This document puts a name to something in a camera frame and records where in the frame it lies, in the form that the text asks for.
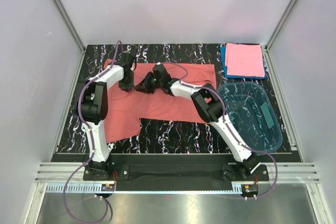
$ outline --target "folded pink towel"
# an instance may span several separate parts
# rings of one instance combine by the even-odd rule
[[[146,74],[152,71],[154,63],[139,63],[134,72],[134,84],[139,84]],[[189,72],[185,82],[203,85],[211,83],[216,87],[214,65],[181,64]],[[172,78],[182,77],[183,69],[174,65],[165,65]],[[140,133],[140,118],[167,121],[205,123],[198,115],[194,103],[182,97],[173,97],[157,89],[154,94],[145,94],[132,90],[127,93],[119,89],[116,83],[108,90],[109,112],[105,119],[106,142],[135,136]]]
[[[264,77],[264,61],[260,45],[226,45],[225,65],[229,76]]]

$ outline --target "black marble surface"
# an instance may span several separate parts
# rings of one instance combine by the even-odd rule
[[[283,134],[277,153],[291,152],[277,100],[268,77],[265,80],[227,79],[224,77],[220,47],[222,44],[124,45],[139,63],[171,61],[177,63],[214,64],[217,87],[227,82],[253,81],[264,87]],[[114,45],[88,45],[79,79],[103,70],[104,62],[113,57]],[[87,137],[71,103],[57,153],[88,153]],[[217,131],[207,124],[141,119],[140,134],[108,144],[112,153],[229,153]]]

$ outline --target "metal floor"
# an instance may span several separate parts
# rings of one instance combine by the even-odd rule
[[[90,194],[67,194],[72,213],[85,221],[96,221],[105,205]],[[227,199],[233,195],[142,195],[115,194],[108,198],[113,209],[102,223],[317,223],[305,185],[279,184],[265,198],[257,200]],[[38,224],[77,223],[65,211],[62,194],[46,193]]]

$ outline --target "white wall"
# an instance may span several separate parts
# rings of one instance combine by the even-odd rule
[[[62,0],[85,44],[257,42],[290,0]]]
[[[336,220],[336,5],[299,0],[271,48],[304,156]]]
[[[22,223],[80,57],[51,0],[0,0],[0,217]]]

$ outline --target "blue plastic tub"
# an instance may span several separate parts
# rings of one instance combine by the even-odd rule
[[[278,120],[262,86],[249,81],[226,83],[217,92],[235,129],[249,147],[274,152],[282,145]]]

